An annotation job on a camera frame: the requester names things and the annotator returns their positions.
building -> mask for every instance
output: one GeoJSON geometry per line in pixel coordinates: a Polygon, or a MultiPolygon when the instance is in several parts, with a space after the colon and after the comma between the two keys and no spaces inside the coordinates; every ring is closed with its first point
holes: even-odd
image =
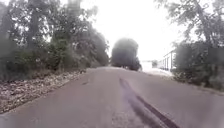
{"type": "Polygon", "coordinates": [[[174,69],[173,61],[175,58],[175,51],[172,50],[169,53],[167,53],[162,60],[158,62],[158,68],[170,71],[171,69],[174,69]]]}

dirt shoulder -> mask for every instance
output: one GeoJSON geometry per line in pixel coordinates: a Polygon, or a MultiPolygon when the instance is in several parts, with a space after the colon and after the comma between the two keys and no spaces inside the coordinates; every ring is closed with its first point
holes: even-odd
{"type": "Polygon", "coordinates": [[[80,76],[79,72],[67,72],[59,75],[53,74],[43,79],[1,83],[0,114],[62,87],[70,80],[79,79],[80,76]]]}

sky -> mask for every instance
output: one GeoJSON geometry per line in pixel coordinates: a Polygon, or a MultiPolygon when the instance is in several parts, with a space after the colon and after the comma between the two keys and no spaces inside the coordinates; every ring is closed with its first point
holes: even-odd
{"type": "Polygon", "coordinates": [[[94,27],[109,41],[109,56],[122,37],[134,39],[140,60],[160,60],[180,37],[177,26],[166,19],[164,9],[153,0],[84,0],[86,6],[98,6],[94,27]]]}

asphalt road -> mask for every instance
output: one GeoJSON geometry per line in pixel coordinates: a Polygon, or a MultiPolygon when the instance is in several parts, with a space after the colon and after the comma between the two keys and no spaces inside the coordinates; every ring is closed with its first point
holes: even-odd
{"type": "Polygon", "coordinates": [[[224,128],[222,95],[123,69],[88,72],[0,115],[0,128],[224,128]]]}

foliage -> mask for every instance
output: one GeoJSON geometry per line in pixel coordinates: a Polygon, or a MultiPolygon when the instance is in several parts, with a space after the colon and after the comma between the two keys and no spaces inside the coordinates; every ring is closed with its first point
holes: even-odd
{"type": "Polygon", "coordinates": [[[220,77],[224,66],[220,56],[224,53],[224,1],[214,0],[211,4],[198,0],[157,1],[167,8],[173,23],[185,27],[185,39],[176,47],[176,79],[223,88],[224,83],[214,82],[214,78],[220,77]]]}
{"type": "Polygon", "coordinates": [[[5,10],[6,10],[5,4],[0,2],[0,25],[2,23],[2,17],[4,15],[5,10]]]}
{"type": "Polygon", "coordinates": [[[106,65],[107,41],[92,27],[97,8],[83,9],[81,2],[71,0],[62,6],[60,0],[11,0],[8,6],[0,4],[5,10],[0,17],[1,78],[106,65]]]}
{"type": "Polygon", "coordinates": [[[140,63],[137,58],[137,51],[138,44],[133,39],[123,38],[118,40],[112,50],[112,65],[138,70],[140,63]]]}
{"type": "Polygon", "coordinates": [[[153,60],[153,61],[152,61],[152,67],[153,67],[153,68],[156,68],[157,65],[158,65],[158,61],[157,61],[157,60],[153,60]]]}

